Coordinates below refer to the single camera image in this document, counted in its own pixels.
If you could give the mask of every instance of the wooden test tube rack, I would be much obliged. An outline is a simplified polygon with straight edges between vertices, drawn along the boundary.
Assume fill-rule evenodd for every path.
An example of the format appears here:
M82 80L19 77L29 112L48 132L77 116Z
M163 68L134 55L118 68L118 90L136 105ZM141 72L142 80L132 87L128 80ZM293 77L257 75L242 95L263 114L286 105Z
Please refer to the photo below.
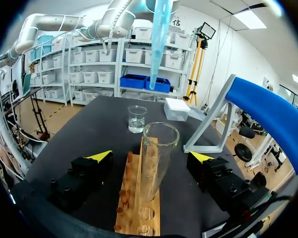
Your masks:
M117 208L115 232L136 236L160 235L160 194L159 189L150 202L141 199L141 166L142 145L140 155L128 153L120 198ZM157 148L151 147L157 158Z

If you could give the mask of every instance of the metal shelving unit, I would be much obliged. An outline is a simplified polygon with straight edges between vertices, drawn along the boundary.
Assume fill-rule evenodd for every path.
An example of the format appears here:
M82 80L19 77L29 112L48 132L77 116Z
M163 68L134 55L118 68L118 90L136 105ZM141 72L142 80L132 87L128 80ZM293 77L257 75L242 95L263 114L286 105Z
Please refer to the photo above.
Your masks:
M121 97L122 90L127 90L127 91L153 94L153 95L157 95L157 96L161 96L161 97L167 96L167 97L173 97L173 98L182 98L182 96L184 95L184 91L185 91L184 87L186 85L187 76L191 72L192 64L190 64L190 63L193 62L193 60L194 60L194 52L192 52L194 43L195 43L195 36L192 37L189 48L185 48L185 47L182 47L181 45L171 44L171 43L167 43L165 45L165 48L167 48L167 49L182 50L185 54L185 57L184 57L182 69L173 69L173 68L168 68L168 67L164 67L164 66L159 67L159 70L179 74L178 85L173 85L174 89L176 89L176 92L162 93L162 92L146 90L146 89L120 87L120 78L126 74L126 71L127 71L126 68L128 68L129 66L130 67L151 68L151 65L149 65L149 64L123 62L124 51L125 51L125 49L127 49L125 47L126 44L132 44L132 45L137 45L137 46L151 46L151 40L123 39L123 43L120 48L120 57L117 60L118 65L119 65L119 67L118 67L119 75L118 75L118 83L117 83L117 92L118 92L117 97Z
M35 72L35 73L40 75L41 84L31 85L30 87L62 87L62 89L63 89L63 95L60 96L59 98L46 98L45 95L44 95L43 97L38 97L37 99L43 100L44 102L50 101L50 102L64 103L65 106L68 105L68 101L70 100L70 95L69 95L68 78L65 77L65 73L68 71L67 70L67 67L68 67L67 62L65 61L65 59L66 59L65 55L66 55L66 52L69 51L69 49L67 48L67 46L70 45L69 35L70 35L70 33L66 33L64 35L62 49L56 50L56 51L51 51L49 53L46 53L46 54L42 55L43 47L40 47L40 55L41 56L39 58L36 58L35 60L31 61L31 63L33 63L35 61L39 61L40 71ZM62 56L62 65L57 66L57 67L42 69L42 62L44 60L46 60L47 58L53 58L52 56L54 56L56 54L61 54L60 56ZM49 83L49 84L43 84L43 77L42 77L43 73L48 72L48 71L53 72L55 70L60 70L61 71L61 78L58 79L56 82Z
M119 57L121 47L121 39L113 39L112 42L115 44L117 43L117 55L116 59ZM95 88L112 88L114 89L114 96L117 96L117 81L118 81L118 75L117 75L117 60L114 62L83 62L83 63L72 63L72 52L82 52L83 48L85 47L91 47L91 46L101 46L102 43L100 40L90 41L90 42L78 42L74 43L74 40L71 40L71 44L69 46L69 58L68 58L68 74L70 76L70 73L72 73L72 69L75 67L81 67L83 66L96 66L96 65L111 65L115 66L115 74L114 74L114 83L113 84L102 84L102 83L71 83L69 82L69 92L70 92L70 99L71 99L71 105L79 104L79 105L87 105L86 101L78 101L74 98L74 89L75 87L95 87Z

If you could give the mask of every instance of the ceiling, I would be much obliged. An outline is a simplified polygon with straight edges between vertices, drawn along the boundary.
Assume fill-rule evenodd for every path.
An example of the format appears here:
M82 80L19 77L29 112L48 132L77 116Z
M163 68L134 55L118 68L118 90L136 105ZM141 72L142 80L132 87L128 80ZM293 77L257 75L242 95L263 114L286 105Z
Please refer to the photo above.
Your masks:
M68 0L32 0L9 30L3 46L4 50L13 44L24 19L30 14L38 12L74 14L85 8L109 2L110 0L80 0L79 4L69 4ZM231 13L237 13L262 2L264 0L183 0L181 4L210 15L228 25ZM287 26L286 21L283 18L275 17L268 7L256 8L253 11L264 22L267 29L249 30L234 17L231 20L231 28L238 31L257 48L281 80L286 82L286 85L289 85L292 90L298 91L298 85L292 79L292 74L298 76L298 44L294 34Z

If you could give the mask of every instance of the glass graduated cylinder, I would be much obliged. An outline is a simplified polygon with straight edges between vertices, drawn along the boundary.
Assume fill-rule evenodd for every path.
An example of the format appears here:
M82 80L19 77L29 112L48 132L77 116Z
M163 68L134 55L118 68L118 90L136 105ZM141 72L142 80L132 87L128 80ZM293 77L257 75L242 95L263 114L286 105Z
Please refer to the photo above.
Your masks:
M167 123L153 122L145 126L141 176L141 197L144 201L154 199L178 141L178 130Z

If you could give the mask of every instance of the yellow label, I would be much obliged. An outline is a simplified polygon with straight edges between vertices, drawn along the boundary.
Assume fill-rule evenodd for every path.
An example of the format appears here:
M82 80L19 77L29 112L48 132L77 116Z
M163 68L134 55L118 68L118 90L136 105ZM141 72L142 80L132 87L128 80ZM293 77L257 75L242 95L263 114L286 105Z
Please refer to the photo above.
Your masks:
M190 153L191 153L192 155L194 155L194 157L197 158L197 160L200 161L201 163L202 163L203 161L208 160L208 159L214 159L213 157L206 156L206 155L201 155L201 154L196 153L196 152L193 152L193 151L190 151Z
M100 153L100 154L97 154L97 155L92 155L92 156L89 156L89 157L86 157L88 159L93 159L93 160L97 160L98 162L100 162L102 159L104 159L106 157L106 155L108 155L110 152L113 153L113 151L111 150L108 150L106 152L103 152L103 153Z

